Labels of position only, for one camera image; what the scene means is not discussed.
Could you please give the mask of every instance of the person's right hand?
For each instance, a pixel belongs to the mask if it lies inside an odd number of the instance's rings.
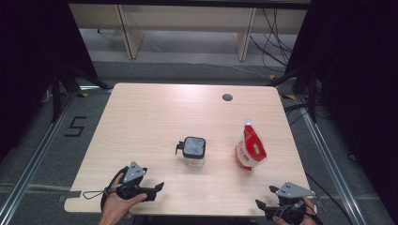
[[[305,203],[306,205],[308,205],[308,206],[310,206],[311,208],[314,209],[314,204],[313,204],[308,198],[303,197],[302,200],[304,201],[304,203]],[[311,208],[309,208],[309,207],[306,206],[306,207],[305,207],[305,212],[308,213],[308,214],[310,214],[310,215],[313,215],[314,212],[313,212],[313,210],[312,210]],[[273,217],[272,219],[273,219],[273,221],[276,222],[276,224],[278,224],[278,225],[289,225],[289,224],[286,223],[282,218]],[[310,217],[304,215],[304,218],[302,219],[300,225],[316,225],[316,222],[315,222],[313,219],[311,219]]]

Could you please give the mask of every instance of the hand-mounted device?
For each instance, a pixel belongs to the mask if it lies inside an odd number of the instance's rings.
[[[316,224],[323,224],[316,215],[306,213],[306,207],[309,206],[302,200],[302,197],[315,196],[315,192],[290,182],[286,182],[281,188],[269,186],[269,190],[278,196],[280,207],[267,207],[264,202],[255,200],[257,207],[265,212],[267,220],[276,216],[288,224],[299,225],[306,215]]]
[[[109,190],[115,188],[115,193],[121,199],[127,200],[131,199],[139,194],[145,193],[147,195],[144,202],[155,201],[156,195],[159,191],[163,189],[164,182],[156,185],[154,188],[150,187],[140,187],[141,181],[144,179],[147,168],[141,168],[135,161],[131,163],[129,167],[125,167],[120,170],[111,181],[108,187],[105,188],[104,194],[102,195],[100,207],[102,209],[105,204],[105,200],[108,198]],[[113,187],[115,179],[121,174],[123,176],[119,180],[119,184]]]

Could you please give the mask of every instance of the person's left hand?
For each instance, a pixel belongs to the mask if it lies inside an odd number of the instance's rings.
[[[121,173],[114,182],[114,186],[119,183],[120,178],[123,176]],[[109,225],[116,224],[124,216],[131,218],[131,212],[129,211],[135,204],[142,202],[146,199],[146,194],[139,194],[132,199],[124,200],[117,196],[116,193],[112,193],[108,196],[105,204],[102,208],[102,214],[99,220],[99,224]]]

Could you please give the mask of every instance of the black tape marking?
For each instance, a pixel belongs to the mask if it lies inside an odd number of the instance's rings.
[[[86,119],[86,118],[87,118],[87,116],[75,116],[73,118],[72,123],[70,124],[69,128],[77,128],[77,129],[79,129],[79,133],[78,134],[65,134],[65,137],[80,137],[80,135],[83,132],[84,127],[83,126],[74,126],[73,124],[77,119]]]

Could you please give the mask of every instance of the white desk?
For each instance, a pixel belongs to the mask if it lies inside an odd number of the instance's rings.
[[[222,95],[230,94],[232,101]],[[240,169],[235,145],[246,117],[268,159]],[[205,165],[183,163],[176,145],[187,136],[207,141]],[[255,199],[276,206],[268,186],[290,181],[309,188],[278,92],[273,87],[119,83],[107,103],[71,190],[101,190],[135,160],[148,171],[142,187],[164,187],[136,215],[263,216]],[[67,199],[68,212],[100,212],[100,197]]]

